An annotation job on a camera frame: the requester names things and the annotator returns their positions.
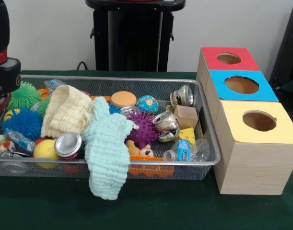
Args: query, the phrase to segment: green tablecloth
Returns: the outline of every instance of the green tablecloth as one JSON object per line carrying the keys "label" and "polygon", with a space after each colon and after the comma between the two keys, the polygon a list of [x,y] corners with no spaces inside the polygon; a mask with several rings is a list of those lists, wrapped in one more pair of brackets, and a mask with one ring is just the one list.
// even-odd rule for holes
{"label": "green tablecloth", "polygon": [[[195,73],[24,71],[23,74],[194,79]],[[0,229],[293,229],[293,173],[282,196],[220,195],[203,181],[127,180],[116,201],[87,179],[0,177]]]}

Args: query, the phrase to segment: light blue washcloth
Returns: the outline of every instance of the light blue washcloth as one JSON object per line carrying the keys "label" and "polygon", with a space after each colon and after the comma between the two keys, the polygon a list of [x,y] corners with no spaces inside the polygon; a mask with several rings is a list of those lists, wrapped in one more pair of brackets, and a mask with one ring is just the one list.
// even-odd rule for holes
{"label": "light blue washcloth", "polygon": [[83,133],[89,186],[95,196],[115,200],[127,178],[129,151],[124,144],[134,123],[124,115],[110,114],[103,97],[93,103],[94,116]]}

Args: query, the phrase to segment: wire mesh basket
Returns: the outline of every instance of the wire mesh basket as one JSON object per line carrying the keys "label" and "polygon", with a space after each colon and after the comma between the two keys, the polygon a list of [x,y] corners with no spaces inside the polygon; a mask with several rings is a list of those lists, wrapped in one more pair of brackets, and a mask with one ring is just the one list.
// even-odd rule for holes
{"label": "wire mesh basket", "polygon": [[[60,79],[63,82],[88,92],[90,95],[112,95],[118,91],[129,91],[140,98],[151,95],[158,100],[158,113],[165,112],[170,104],[170,93],[187,84],[194,96],[194,107],[199,115],[195,128],[195,137],[205,138],[210,145],[210,158],[205,162],[197,161],[130,161],[128,178],[144,179],[181,179],[202,180],[212,165],[217,164],[221,152],[211,122],[210,113],[202,86],[195,80],[163,80],[163,79],[127,79],[98,77],[64,77],[64,76],[22,76],[23,81],[32,83],[37,89],[44,88],[44,81]],[[154,142],[152,149],[155,157],[162,157],[169,150],[173,141],[167,143]],[[55,160],[36,158],[1,158],[0,176],[27,177],[89,177],[85,160]]]}

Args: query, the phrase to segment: black metal stand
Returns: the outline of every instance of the black metal stand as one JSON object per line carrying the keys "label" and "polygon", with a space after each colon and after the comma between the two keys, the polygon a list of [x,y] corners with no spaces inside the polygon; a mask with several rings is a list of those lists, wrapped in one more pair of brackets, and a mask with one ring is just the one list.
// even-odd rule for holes
{"label": "black metal stand", "polygon": [[185,0],[127,2],[86,0],[94,8],[95,57],[97,70],[166,71],[171,11],[185,6]]}

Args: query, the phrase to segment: muslin cloth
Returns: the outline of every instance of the muslin cloth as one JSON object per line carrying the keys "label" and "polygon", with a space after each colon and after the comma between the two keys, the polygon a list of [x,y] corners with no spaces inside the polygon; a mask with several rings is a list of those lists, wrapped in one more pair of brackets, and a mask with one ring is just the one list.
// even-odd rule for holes
{"label": "muslin cloth", "polygon": [[46,109],[41,137],[58,138],[65,132],[81,134],[92,116],[92,99],[88,95],[70,85],[59,86]]}
{"label": "muslin cloth", "polygon": [[83,133],[89,186],[95,196],[115,200],[127,178],[129,150],[125,138],[134,123],[124,115],[110,114],[103,97],[94,100],[94,116]]}

